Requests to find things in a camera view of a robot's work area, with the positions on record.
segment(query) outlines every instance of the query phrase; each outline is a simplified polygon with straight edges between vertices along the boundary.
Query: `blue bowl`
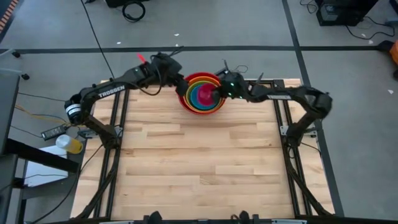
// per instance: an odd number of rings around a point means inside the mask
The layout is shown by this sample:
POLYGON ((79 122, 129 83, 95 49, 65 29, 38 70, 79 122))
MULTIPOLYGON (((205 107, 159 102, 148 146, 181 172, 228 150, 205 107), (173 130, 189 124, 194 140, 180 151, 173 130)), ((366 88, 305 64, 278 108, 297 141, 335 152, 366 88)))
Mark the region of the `blue bowl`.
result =
POLYGON ((215 103, 210 106, 203 106, 202 104, 200 104, 198 102, 198 90, 200 87, 201 87, 201 85, 195 86, 191 92, 189 99, 190 99, 192 106, 194 106, 196 109, 202 110, 202 111, 213 109, 216 106, 215 103))

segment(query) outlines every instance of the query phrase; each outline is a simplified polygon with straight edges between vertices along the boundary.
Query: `stacked bowls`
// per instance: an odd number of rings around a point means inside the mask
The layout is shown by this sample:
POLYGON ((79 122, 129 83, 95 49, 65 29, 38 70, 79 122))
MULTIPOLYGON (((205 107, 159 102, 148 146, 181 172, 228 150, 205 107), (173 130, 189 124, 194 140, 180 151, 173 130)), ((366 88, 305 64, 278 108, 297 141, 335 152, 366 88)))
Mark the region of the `stacked bowls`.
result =
POLYGON ((185 78, 188 82, 188 90, 184 96, 178 96, 181 105, 189 112, 206 115, 218 111, 225 99, 218 102, 211 99, 211 90, 220 86, 220 79, 211 73, 198 72, 185 78))

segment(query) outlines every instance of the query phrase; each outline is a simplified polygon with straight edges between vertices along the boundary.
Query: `black box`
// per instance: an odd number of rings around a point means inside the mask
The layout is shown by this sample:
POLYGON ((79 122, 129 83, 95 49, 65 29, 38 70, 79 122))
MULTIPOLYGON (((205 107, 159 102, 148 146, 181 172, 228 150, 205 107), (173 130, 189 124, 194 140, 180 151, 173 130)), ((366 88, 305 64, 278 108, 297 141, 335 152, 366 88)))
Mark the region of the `black box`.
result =
POLYGON ((378 0, 315 0, 321 26, 356 26, 378 0))

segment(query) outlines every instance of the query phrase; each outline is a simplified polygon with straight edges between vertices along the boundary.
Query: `power cable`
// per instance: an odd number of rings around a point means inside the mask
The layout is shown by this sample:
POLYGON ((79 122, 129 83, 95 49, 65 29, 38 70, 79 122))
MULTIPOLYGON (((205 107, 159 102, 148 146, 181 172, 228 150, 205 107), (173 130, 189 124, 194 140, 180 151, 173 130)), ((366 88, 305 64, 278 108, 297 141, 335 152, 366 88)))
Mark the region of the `power cable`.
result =
POLYGON ((76 175, 76 179, 73 182, 72 186, 70 187, 70 190, 68 191, 67 195, 61 200, 61 202, 54 207, 53 209, 51 209, 51 211, 47 212, 45 215, 41 216, 40 218, 36 219, 35 221, 33 221, 31 224, 36 224, 37 222, 43 220, 45 217, 49 216, 52 212, 54 212, 57 208, 59 208, 59 206, 61 206, 61 204, 68 198, 68 196, 70 195, 70 193, 72 192, 75 184, 77 183, 77 180, 79 179, 79 176, 81 174, 81 172, 83 171, 83 169, 86 167, 87 163, 95 156, 95 154, 101 149, 103 145, 100 145, 97 150, 93 153, 93 155, 91 155, 91 157, 85 162, 85 164, 81 167, 78 175, 76 175))
POLYGON ((80 0, 80 2, 81 2, 81 4, 83 5, 83 7, 84 7, 84 9, 85 9, 86 16, 87 16, 88 22, 90 23, 91 30, 93 31, 93 35, 94 35, 94 37, 95 37, 95 41, 96 41, 97 44, 98 44, 98 48, 99 48, 99 50, 101 51, 102 56, 104 57, 104 60, 105 60, 105 62, 106 62, 106 65, 108 66, 109 71, 111 72, 112 78, 114 78, 114 75, 113 75, 111 66, 110 66, 109 63, 108 63, 108 60, 107 60, 106 57, 105 57, 105 54, 104 54, 104 52, 103 52, 103 50, 102 50, 102 47, 101 47, 101 45, 100 45, 100 42, 98 41, 97 35, 95 34, 94 27, 93 27, 93 24, 91 23, 90 16, 88 15, 86 5, 85 5, 85 3, 83 2, 83 0, 80 0))
POLYGON ((48 100, 53 100, 53 101, 65 102, 65 100, 59 100, 59 99, 50 98, 50 97, 46 97, 46 96, 37 96, 37 95, 27 94, 27 93, 21 93, 21 92, 19 92, 18 94, 24 95, 24 96, 36 97, 36 98, 43 98, 43 99, 48 99, 48 100))
POLYGON ((23 130, 23 129, 21 129, 21 128, 17 128, 17 127, 15 127, 15 126, 13 126, 13 125, 10 125, 10 127, 15 128, 15 129, 20 130, 20 131, 23 131, 23 132, 25 132, 25 133, 28 133, 28 134, 30 134, 30 135, 32 135, 32 136, 37 137, 37 138, 42 138, 42 136, 38 136, 38 135, 36 135, 36 134, 30 133, 30 132, 25 131, 25 130, 23 130))
POLYGON ((51 122, 55 122, 55 123, 70 124, 70 123, 68 123, 65 119, 63 119, 63 118, 61 118, 61 117, 59 117, 59 116, 50 115, 50 114, 33 114, 33 113, 27 111, 25 108, 23 108, 22 106, 19 106, 19 105, 15 105, 15 109, 20 110, 20 111, 22 111, 22 112, 25 112, 25 113, 27 113, 29 116, 31 116, 31 117, 33 117, 33 118, 35 118, 35 119, 43 119, 43 120, 51 121, 51 122), (46 116, 53 117, 53 118, 58 118, 58 119, 60 119, 60 120, 62 120, 62 121, 44 118, 44 117, 46 117, 46 116))
POLYGON ((311 146, 311 145, 309 145, 309 144, 307 144, 307 143, 304 143, 304 142, 301 142, 301 144, 303 144, 304 146, 311 147, 311 148, 317 150, 319 153, 321 153, 321 150, 319 150, 317 147, 313 147, 313 146, 311 146))
MULTIPOLYGON (((307 144, 307 143, 304 143, 304 142, 301 142, 301 144, 303 144, 304 146, 308 146, 308 147, 310 147, 310 148, 312 148, 312 149, 315 149, 315 150, 317 150, 318 152, 319 152, 319 154, 321 154, 321 150, 319 150, 318 148, 316 148, 316 147, 313 147, 313 146, 311 146, 311 145, 309 145, 309 144, 307 144)), ((287 153, 289 154, 289 157, 291 158, 291 159, 294 159, 294 151, 292 151, 292 147, 289 147, 288 148, 288 150, 287 150, 287 153)))
POLYGON ((375 35, 377 35, 377 34, 384 34, 384 35, 386 35, 386 36, 388 36, 388 37, 393 37, 393 36, 396 35, 396 29, 395 29, 395 27, 389 26, 389 25, 385 25, 385 24, 381 24, 381 23, 378 23, 378 22, 375 22, 375 21, 374 21, 372 18, 370 18, 369 16, 364 16, 364 18, 368 18, 370 21, 372 21, 372 22, 373 22, 374 24, 376 24, 376 25, 391 28, 391 29, 392 29, 392 34, 387 34, 387 33, 385 33, 385 32, 378 31, 378 32, 375 32, 375 33, 374 33, 372 36, 370 36, 370 37, 360 37, 360 36, 357 36, 357 35, 353 34, 352 31, 349 29, 349 27, 348 27, 347 25, 345 25, 346 28, 347 28, 347 30, 348 30, 348 32, 349 32, 349 34, 351 34, 353 37, 356 37, 356 38, 361 39, 361 40, 371 40, 371 39, 372 39, 375 35))
POLYGON ((48 176, 68 177, 68 176, 59 175, 59 174, 35 174, 35 175, 32 175, 32 176, 25 177, 25 178, 23 178, 23 179, 16 180, 16 181, 13 182, 12 184, 6 185, 5 187, 3 187, 3 188, 0 189, 0 192, 2 192, 2 191, 3 191, 4 189, 6 189, 7 187, 9 187, 9 186, 11 186, 11 185, 13 185, 13 184, 15 184, 15 183, 17 183, 17 182, 19 182, 19 181, 23 181, 23 180, 29 179, 29 178, 31 178, 31 177, 36 177, 36 176, 41 176, 41 177, 48 177, 48 176))
POLYGON ((314 2, 314 0, 311 0, 308 3, 303 3, 303 0, 300 0, 300 5, 301 6, 306 6, 307 7, 307 11, 310 14, 313 14, 314 12, 318 11, 318 6, 316 4, 311 4, 311 2, 314 2))
POLYGON ((129 22, 138 22, 140 21, 142 18, 144 18, 145 16, 145 6, 143 5, 143 3, 139 2, 139 1, 128 1, 124 4, 123 8, 122 8, 122 14, 125 20, 129 21, 129 22), (130 5, 136 4, 138 5, 141 9, 142 9, 142 14, 139 17, 132 17, 130 14, 126 13, 126 8, 130 5))

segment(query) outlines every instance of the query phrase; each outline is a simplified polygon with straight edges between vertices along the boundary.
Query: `metal bracket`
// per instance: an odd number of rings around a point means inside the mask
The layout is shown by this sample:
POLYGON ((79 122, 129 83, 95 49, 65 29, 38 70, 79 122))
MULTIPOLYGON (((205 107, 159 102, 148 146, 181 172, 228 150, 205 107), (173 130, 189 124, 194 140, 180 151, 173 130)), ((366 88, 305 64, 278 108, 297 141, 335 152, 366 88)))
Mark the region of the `metal bracket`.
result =
POLYGON ((284 219, 275 219, 271 220, 272 224, 307 224, 306 220, 284 220, 284 219))
MULTIPOLYGON (((285 136, 287 129, 289 128, 288 126, 281 126, 280 128, 280 133, 281 135, 285 136)), ((305 136, 310 136, 311 138, 316 138, 317 137, 317 130, 315 128, 314 124, 311 124, 307 131, 304 133, 305 136)))
MULTIPOLYGON (((121 137, 123 135, 123 133, 120 133, 121 131, 123 131, 123 128, 115 127, 114 130, 116 131, 116 135, 117 136, 121 137)), ((80 137, 82 137, 82 138, 85 138, 85 139, 92 139, 92 138, 97 138, 98 137, 98 134, 95 131, 91 130, 91 129, 79 131, 78 135, 80 137)))

